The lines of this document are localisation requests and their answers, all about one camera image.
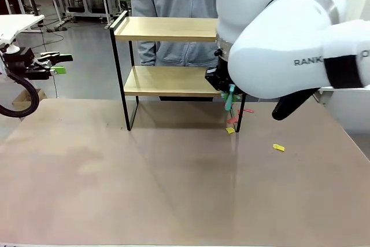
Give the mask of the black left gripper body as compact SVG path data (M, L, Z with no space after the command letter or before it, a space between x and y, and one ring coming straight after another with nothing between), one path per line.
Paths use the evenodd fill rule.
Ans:
M40 63L30 48L21 47L17 53L4 54L6 69L16 76L29 80L47 80L50 67Z

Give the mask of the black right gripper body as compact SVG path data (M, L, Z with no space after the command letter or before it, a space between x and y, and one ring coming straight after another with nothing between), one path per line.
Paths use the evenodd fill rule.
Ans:
M228 72L228 61L224 59L222 51L216 51L214 55L218 58L215 67L210 67L205 72L205 79L217 91L229 92L230 85L234 85L234 94L240 94L240 88L232 81Z

